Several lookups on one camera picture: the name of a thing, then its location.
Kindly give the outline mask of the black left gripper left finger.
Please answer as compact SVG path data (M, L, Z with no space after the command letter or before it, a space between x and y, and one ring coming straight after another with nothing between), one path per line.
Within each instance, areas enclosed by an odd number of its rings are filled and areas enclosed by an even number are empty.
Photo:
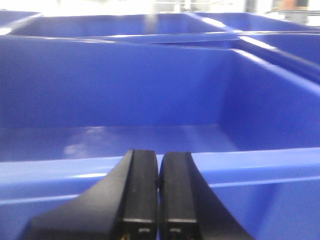
M23 240L155 240L158 163L152 150L130 149L76 198L34 216Z

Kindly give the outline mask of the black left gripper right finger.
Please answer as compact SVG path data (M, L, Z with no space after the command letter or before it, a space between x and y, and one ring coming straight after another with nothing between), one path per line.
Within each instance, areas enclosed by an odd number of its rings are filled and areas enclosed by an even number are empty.
M160 239L252 239L209 187L190 152L167 152L159 180Z

